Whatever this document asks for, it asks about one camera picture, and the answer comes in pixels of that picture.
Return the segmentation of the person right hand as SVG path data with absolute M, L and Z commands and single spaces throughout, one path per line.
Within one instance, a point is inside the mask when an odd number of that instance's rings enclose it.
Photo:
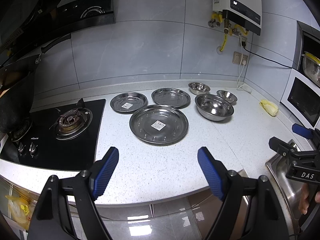
M 319 204 L 319 191 L 316 192 L 316 185 L 304 183 L 301 188 L 301 197 L 299 201 L 298 209 L 301 214 L 306 215 L 310 205 L 310 199 L 314 195 L 314 200 Z

